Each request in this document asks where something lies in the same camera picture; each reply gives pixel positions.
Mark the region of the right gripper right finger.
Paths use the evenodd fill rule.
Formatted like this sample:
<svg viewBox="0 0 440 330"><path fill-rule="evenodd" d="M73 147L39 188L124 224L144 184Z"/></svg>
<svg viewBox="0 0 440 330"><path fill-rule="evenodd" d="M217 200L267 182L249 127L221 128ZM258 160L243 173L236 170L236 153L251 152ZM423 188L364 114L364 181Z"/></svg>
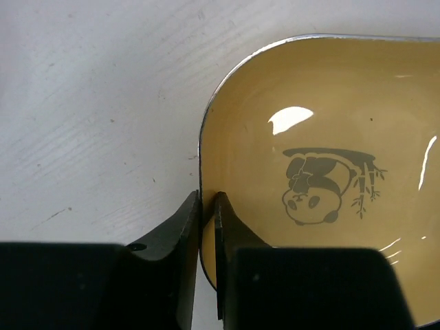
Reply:
<svg viewBox="0 0 440 330"><path fill-rule="evenodd" d="M217 313L225 329L413 329L397 277L368 248L271 247L214 199Z"/></svg>

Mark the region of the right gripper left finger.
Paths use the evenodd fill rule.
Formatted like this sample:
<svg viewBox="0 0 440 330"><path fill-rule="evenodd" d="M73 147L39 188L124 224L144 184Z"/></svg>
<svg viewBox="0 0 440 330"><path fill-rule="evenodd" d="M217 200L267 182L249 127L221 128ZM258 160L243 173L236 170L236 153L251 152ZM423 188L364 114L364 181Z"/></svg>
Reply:
<svg viewBox="0 0 440 330"><path fill-rule="evenodd" d="M2 329L190 329L199 196L128 245L1 244Z"/></svg>

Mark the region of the yellow square panda plate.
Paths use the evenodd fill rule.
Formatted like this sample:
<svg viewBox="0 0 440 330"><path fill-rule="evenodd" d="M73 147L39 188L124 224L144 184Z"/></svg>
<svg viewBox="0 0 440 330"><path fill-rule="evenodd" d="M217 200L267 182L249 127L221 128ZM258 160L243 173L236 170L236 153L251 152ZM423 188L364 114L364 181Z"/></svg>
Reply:
<svg viewBox="0 0 440 330"><path fill-rule="evenodd" d="M199 138L200 258L213 199L277 248L374 248L419 326L439 322L439 41L329 34L272 43L212 96Z"/></svg>

